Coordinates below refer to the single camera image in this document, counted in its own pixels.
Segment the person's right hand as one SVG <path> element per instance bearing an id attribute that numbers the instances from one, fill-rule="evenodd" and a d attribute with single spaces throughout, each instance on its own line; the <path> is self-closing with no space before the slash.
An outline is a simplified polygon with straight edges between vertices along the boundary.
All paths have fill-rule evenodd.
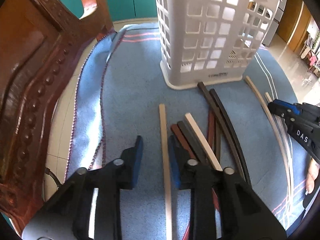
<path id="1" fill-rule="evenodd" d="M 315 159 L 311 159 L 309 163 L 308 172 L 306 175 L 306 191 L 311 194 L 315 188 L 315 180 L 319 175 L 319 164 Z"/>

